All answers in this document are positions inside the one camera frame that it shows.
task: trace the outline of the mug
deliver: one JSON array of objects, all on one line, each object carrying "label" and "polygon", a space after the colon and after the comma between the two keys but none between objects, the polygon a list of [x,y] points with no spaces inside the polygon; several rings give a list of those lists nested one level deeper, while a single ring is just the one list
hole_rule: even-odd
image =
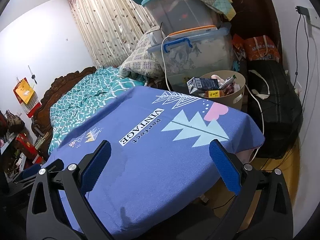
[{"label": "mug", "polygon": [[155,46],[158,44],[161,44],[164,40],[162,30],[154,30],[149,33],[147,33],[147,36],[151,42],[151,46]]}]

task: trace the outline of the storage box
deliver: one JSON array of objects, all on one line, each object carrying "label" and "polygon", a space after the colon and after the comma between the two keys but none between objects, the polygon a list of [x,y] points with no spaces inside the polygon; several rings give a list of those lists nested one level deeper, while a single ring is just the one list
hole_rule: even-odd
[{"label": "storage box", "polygon": [[[165,68],[173,91],[189,94],[187,82],[191,78],[216,70],[232,69],[230,28],[231,24],[225,23],[218,30],[186,36],[164,44]],[[165,70],[161,45],[149,48],[148,52],[155,54],[157,61]]]},{"label": "storage box", "polygon": [[171,33],[202,27],[220,26],[220,17],[200,0],[143,0],[166,36]]},{"label": "storage box", "polygon": [[[240,85],[240,90],[224,97],[217,97],[217,98],[206,98],[208,100],[223,104],[225,106],[229,106],[238,110],[241,110],[242,107],[242,101],[243,101],[243,94],[244,94],[244,87],[245,87],[245,78],[243,75],[241,75],[238,72],[229,71],[229,70],[220,70],[220,71],[214,71],[207,73],[202,76],[202,78],[211,78],[212,75],[217,75],[221,77],[222,79],[227,79],[229,77],[232,77],[235,75],[237,78],[235,79],[236,84]],[[238,96],[241,95],[241,99],[235,100]]]}]

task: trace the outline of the blue handle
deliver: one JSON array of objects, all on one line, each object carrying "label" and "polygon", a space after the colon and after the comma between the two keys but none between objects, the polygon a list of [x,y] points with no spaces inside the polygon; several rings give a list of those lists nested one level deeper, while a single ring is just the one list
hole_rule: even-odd
[{"label": "blue handle", "polygon": [[168,53],[167,51],[167,46],[170,46],[170,45],[174,45],[174,44],[178,44],[178,43],[181,43],[181,42],[188,42],[190,48],[192,48],[193,46],[191,45],[191,42],[188,38],[181,38],[181,39],[177,39],[177,40],[174,40],[174,41],[169,41],[169,42],[166,42],[164,45],[163,45],[163,50]]}]

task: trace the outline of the beige trash bin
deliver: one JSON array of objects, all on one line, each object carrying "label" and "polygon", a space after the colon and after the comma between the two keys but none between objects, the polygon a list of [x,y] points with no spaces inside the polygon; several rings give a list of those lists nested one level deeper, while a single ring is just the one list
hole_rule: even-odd
[{"label": "beige trash bin", "polygon": [[[233,75],[235,75],[237,77],[235,79],[235,82],[236,82],[236,84],[240,85],[240,90],[237,91],[236,93],[233,93],[231,95],[227,95],[224,97],[220,97],[220,98],[206,98],[206,97],[205,98],[208,100],[211,100],[211,101],[214,101],[214,102],[241,110],[242,101],[243,101],[243,94],[244,94],[244,87],[245,87],[244,86],[245,85],[244,76],[238,72],[234,72],[234,71],[230,71],[230,70],[219,70],[219,71],[207,73],[207,74],[203,75],[202,78],[211,78],[212,75],[217,75],[217,76],[221,77],[222,79],[226,79],[226,78],[229,78],[229,77],[232,77]],[[239,99],[238,101],[235,102],[235,99],[239,95],[242,95],[241,99]]]}]

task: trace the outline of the silver screw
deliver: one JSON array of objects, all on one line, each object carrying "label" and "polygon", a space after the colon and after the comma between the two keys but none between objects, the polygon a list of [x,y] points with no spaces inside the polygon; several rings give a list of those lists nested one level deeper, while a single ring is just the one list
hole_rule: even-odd
[{"label": "silver screw", "polygon": [[74,163],[68,166],[69,171],[74,171],[76,168],[77,168],[77,164],[74,164]]},{"label": "silver screw", "polygon": [[277,175],[281,175],[281,170],[280,169],[275,169],[275,174],[277,174]]},{"label": "silver screw", "polygon": [[246,171],[252,171],[252,166],[251,166],[249,163],[246,163],[246,164],[244,165],[244,169],[245,169]]},{"label": "silver screw", "polygon": [[38,172],[39,172],[40,175],[45,174],[45,168],[40,169]]}]

